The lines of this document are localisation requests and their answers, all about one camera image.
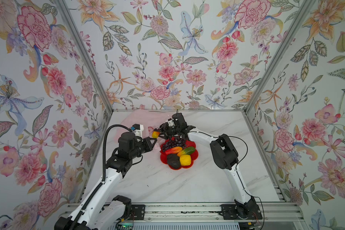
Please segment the pink plastic bag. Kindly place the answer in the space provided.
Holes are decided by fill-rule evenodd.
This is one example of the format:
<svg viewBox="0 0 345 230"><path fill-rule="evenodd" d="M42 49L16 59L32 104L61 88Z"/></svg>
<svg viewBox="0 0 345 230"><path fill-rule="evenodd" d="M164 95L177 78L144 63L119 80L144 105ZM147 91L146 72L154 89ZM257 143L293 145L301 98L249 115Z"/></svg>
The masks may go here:
<svg viewBox="0 0 345 230"><path fill-rule="evenodd" d="M160 127L173 115L173 112L152 112L148 110L135 110L133 112L115 112L112 115L109 125L124 125L132 127L134 124L144 126L142 136L151 136L155 128Z"/></svg>

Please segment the green round textured fruit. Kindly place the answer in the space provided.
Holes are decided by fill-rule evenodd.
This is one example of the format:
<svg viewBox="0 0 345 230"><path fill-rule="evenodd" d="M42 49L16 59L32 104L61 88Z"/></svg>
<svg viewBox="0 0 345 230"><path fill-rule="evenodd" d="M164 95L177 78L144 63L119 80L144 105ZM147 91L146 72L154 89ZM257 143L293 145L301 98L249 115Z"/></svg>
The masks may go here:
<svg viewBox="0 0 345 230"><path fill-rule="evenodd" d="M152 138L158 138L159 135L160 135L160 132L153 131L153 133L152 133Z"/></svg>

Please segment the dark purple grape bunch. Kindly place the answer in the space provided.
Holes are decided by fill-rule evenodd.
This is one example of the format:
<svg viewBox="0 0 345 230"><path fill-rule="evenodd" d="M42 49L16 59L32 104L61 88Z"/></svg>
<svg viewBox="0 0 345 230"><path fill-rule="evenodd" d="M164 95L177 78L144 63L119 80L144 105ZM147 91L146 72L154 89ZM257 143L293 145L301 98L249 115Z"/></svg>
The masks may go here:
<svg viewBox="0 0 345 230"><path fill-rule="evenodd" d="M167 150L175 147L182 147L183 149L186 148L186 141L179 137L168 140L165 144L162 145L162 151L166 152Z"/></svg>

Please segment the red yellow mango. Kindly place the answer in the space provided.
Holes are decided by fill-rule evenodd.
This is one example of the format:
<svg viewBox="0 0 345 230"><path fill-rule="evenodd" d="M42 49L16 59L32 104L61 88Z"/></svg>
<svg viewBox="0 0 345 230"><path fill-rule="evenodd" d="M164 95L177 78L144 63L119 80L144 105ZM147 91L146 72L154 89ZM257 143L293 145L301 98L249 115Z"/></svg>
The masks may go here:
<svg viewBox="0 0 345 230"><path fill-rule="evenodd" d="M182 147L177 146L177 147L174 147L174 148L171 148L171 149L166 150L166 151L165 151L165 154L166 154L166 155L178 154L178 153L181 152L182 150L183 150Z"/></svg>

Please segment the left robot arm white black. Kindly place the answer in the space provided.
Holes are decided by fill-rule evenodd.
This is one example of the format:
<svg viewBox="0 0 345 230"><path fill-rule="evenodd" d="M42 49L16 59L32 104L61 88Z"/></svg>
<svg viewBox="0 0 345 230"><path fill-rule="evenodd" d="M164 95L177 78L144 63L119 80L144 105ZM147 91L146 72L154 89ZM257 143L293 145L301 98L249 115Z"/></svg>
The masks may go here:
<svg viewBox="0 0 345 230"><path fill-rule="evenodd" d="M70 214L60 217L55 230L110 230L131 215L131 199L117 195L105 207L113 189L133 166L133 159L154 149L156 138L142 138L133 132L123 133L118 139L118 147L103 163L103 174L98 184L86 199Z"/></svg>

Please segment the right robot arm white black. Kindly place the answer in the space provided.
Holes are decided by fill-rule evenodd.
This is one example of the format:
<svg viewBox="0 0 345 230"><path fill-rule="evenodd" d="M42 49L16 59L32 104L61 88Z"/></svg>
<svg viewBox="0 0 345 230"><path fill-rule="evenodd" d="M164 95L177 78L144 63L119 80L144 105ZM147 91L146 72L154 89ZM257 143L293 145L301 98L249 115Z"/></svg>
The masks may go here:
<svg viewBox="0 0 345 230"><path fill-rule="evenodd" d="M164 139L161 145L161 161L171 169L189 168L198 158L196 144L209 147L215 165L222 169L234 192L234 206L224 208L225 219L260 219L260 208L243 182L239 169L239 154L231 137L222 134L212 134L200 131L195 126L186 123L182 113L172 115L171 119L154 129L152 137Z"/></svg>

